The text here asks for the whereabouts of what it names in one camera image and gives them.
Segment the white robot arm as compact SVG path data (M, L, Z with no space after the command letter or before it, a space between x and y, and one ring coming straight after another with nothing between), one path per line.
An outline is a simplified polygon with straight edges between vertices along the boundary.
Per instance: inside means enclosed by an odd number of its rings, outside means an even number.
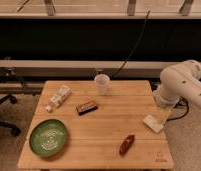
M187 60L168 66L160 73L161 84L153 91L162 108L174 107L181 97L201 109L201 64Z

